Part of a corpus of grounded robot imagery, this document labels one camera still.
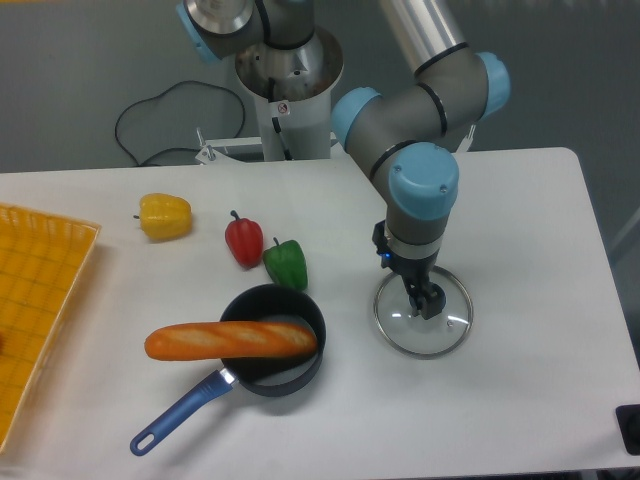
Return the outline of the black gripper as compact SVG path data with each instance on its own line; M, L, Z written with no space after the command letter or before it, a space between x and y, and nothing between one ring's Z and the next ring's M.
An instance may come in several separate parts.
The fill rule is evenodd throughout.
M386 222L374 226L372 241L380 256L381 267L389 268L401 276L408 293L420 293L416 298L408 296L412 316L429 320L439 315L446 306L446 294L429 275L435 265L443 236L427 244L413 245L401 241L387 228Z

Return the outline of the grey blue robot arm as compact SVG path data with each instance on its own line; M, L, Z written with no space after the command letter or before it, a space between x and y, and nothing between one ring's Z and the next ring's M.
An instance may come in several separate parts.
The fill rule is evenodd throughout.
M325 158L337 141L387 206L373 241L399 275L414 315L446 304L431 271L458 193L453 156L437 145L507 102L511 84L493 54L472 51L443 1L381 5L415 82L386 98L357 88L330 94L343 71L337 40L310 1L182 1L176 11L201 58L232 58L255 101L266 160Z

